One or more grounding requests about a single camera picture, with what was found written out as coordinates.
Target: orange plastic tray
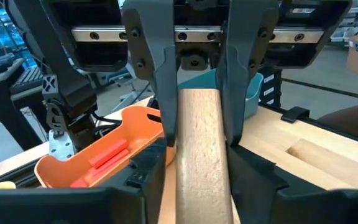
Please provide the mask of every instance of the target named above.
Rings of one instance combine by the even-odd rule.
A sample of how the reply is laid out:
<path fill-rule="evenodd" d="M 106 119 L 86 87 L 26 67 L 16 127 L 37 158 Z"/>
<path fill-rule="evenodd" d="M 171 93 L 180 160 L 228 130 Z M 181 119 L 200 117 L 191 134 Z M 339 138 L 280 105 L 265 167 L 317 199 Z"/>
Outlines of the orange plastic tray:
<path fill-rule="evenodd" d="M 163 137 L 162 124 L 152 121 L 148 114 L 160 116 L 159 110 L 143 106 L 130 106 L 122 110 L 122 124 L 103 138 L 92 143 L 81 152 L 67 161 L 58 161 L 53 156 L 47 155 L 41 158 L 35 165 L 35 175 L 43 187 L 65 188 L 70 187 L 78 179 L 86 176 L 93 167 L 92 158 L 106 152 L 111 146 L 122 139 L 126 139 L 129 153 L 113 165 L 112 169 L 92 182 L 87 182 L 87 187 L 102 184 L 122 168 L 129 164 L 129 159 Z M 167 164 L 171 163 L 175 155 L 174 148 L 167 148 Z"/>

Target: floor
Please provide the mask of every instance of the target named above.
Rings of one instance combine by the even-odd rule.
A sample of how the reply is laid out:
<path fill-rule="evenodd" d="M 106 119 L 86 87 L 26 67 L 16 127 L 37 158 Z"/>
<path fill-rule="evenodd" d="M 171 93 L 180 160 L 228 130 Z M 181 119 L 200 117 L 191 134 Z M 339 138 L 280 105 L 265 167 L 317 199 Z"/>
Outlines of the floor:
<path fill-rule="evenodd" d="M 283 77 L 358 93 L 358 75 L 346 69 L 346 60 L 346 50 L 327 47 L 319 54 L 311 66 L 302 70 L 284 70 Z M 178 73 L 178 82 L 191 79 L 199 74 L 199 72 L 180 71 Z M 141 80 L 137 80 L 134 83 L 135 88 L 138 90 L 141 90 L 146 84 L 145 81 Z M 112 109 L 119 103 L 119 96 L 130 91 L 130 86 L 117 87 L 112 85 L 98 93 L 99 110 L 97 114 L 103 116 L 111 113 Z M 310 109 L 312 118 L 319 118 L 322 115 L 358 105 L 357 98 L 286 82 L 282 84 L 281 102 L 282 107 L 285 109 L 293 106 Z M 45 139 L 45 133 L 41 131 L 37 120 L 34 119 L 30 111 L 23 109 L 23 113 L 39 136 Z M 20 152 L 22 152 L 22 149 L 0 123 L 0 161 Z"/>

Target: metal plate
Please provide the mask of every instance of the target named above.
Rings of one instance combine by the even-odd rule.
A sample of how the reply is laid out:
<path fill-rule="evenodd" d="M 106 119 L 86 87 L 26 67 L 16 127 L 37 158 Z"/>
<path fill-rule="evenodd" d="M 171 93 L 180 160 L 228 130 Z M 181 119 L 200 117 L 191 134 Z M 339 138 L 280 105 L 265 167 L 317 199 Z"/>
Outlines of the metal plate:
<path fill-rule="evenodd" d="M 71 30 L 77 42 L 126 42 L 124 26 L 74 27 Z M 220 42 L 219 26 L 175 26 L 176 42 Z M 324 32 L 302 27 L 276 28 L 270 43 L 317 43 Z"/>

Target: yellow object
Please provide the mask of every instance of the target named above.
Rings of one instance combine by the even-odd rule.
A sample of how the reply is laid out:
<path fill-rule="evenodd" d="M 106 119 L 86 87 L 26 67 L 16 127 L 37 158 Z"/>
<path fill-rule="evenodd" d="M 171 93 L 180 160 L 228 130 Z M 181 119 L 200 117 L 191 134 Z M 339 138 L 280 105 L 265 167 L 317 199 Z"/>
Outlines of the yellow object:
<path fill-rule="evenodd" d="M 16 189 L 16 184 L 10 181 L 0 183 L 0 189 Z"/>

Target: blue container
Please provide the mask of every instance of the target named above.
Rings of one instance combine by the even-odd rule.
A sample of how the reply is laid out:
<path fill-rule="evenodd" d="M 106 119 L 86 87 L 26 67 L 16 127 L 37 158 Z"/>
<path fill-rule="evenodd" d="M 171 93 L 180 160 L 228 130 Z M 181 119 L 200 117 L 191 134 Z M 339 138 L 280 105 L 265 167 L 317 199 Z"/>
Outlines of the blue container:
<path fill-rule="evenodd" d="M 248 118 L 254 114 L 258 109 L 260 86 L 264 76 L 257 73 L 251 80 L 247 90 L 246 110 L 244 111 L 244 118 Z M 179 89 L 185 88 L 214 88 L 216 89 L 215 69 L 199 75 L 191 80 L 185 81 L 178 85 Z"/>

